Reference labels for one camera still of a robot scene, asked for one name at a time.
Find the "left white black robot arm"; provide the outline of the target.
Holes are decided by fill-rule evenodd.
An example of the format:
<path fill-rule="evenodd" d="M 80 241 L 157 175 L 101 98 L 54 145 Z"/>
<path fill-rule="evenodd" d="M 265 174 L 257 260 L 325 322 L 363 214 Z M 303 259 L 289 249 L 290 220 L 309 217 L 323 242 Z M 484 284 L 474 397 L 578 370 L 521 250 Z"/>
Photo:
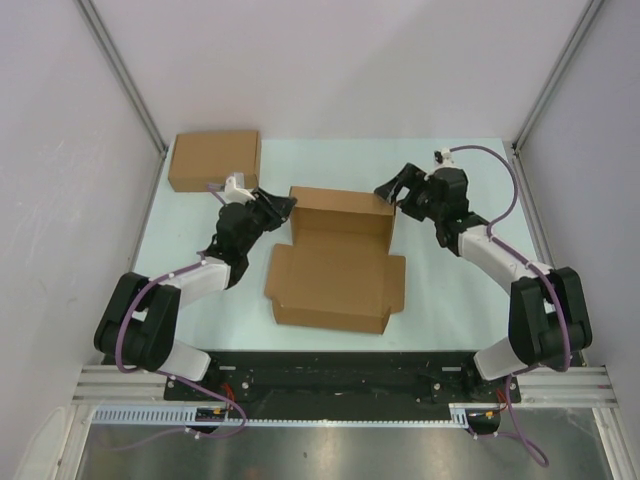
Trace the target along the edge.
<path fill-rule="evenodd" d="M 122 275 L 94 334 L 94 347 L 124 373 L 144 370 L 186 379 L 197 398 L 214 397 L 221 376 L 209 368 L 211 356 L 176 339 L 180 310 L 208 295 L 234 287 L 249 266 L 248 254 L 260 237 L 279 229 L 297 199 L 261 188 L 225 189 L 210 244 L 199 260 L 155 279 Z"/>

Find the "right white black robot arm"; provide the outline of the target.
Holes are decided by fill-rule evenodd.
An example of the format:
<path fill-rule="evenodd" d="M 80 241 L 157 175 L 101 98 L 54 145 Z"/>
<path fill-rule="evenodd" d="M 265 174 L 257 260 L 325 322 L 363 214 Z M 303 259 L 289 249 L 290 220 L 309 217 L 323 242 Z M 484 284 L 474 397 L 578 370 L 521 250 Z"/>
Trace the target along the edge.
<path fill-rule="evenodd" d="M 506 336 L 473 356 L 473 369 L 461 376 L 463 393 L 484 401 L 497 379 L 539 366 L 564 372 L 571 355 L 588 347 L 592 333 L 578 273 L 531 261 L 495 235 L 473 212 L 466 173 L 446 161 L 431 172 L 408 163 L 375 195 L 405 215 L 435 226 L 441 247 L 472 263 L 509 296 Z"/>

